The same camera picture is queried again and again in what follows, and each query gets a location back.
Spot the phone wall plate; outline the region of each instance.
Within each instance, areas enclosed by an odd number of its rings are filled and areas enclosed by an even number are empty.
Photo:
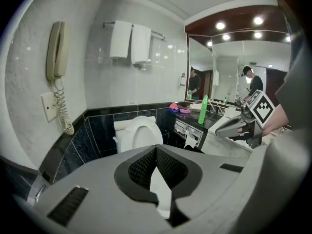
[[[52,92],[41,95],[42,106],[48,122],[58,115],[57,99]]]

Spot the purple cloth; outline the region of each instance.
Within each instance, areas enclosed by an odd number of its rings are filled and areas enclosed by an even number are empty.
[[[180,109],[171,110],[170,108],[167,108],[167,111],[168,111],[168,112],[171,112],[171,113],[177,113],[177,112],[180,112]]]
[[[188,110],[188,109],[180,109],[180,113],[182,113],[182,114],[190,114],[191,111]]]

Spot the green bottle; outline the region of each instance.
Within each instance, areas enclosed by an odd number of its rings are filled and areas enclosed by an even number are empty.
[[[204,123],[204,119],[206,116],[206,110],[207,110],[207,103],[208,103],[208,95],[205,95],[203,102],[201,104],[201,109],[200,109],[200,114],[199,114],[199,119],[198,119],[199,124]]]

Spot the soap dispenser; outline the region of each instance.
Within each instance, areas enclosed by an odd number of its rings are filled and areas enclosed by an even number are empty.
[[[182,73],[181,80],[180,80],[180,86],[185,86],[185,84],[186,84],[185,73]]]

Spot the vent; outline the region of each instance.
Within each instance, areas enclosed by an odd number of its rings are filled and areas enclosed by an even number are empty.
[[[49,213],[48,218],[66,226],[75,214],[89,190],[76,186],[70,193]]]

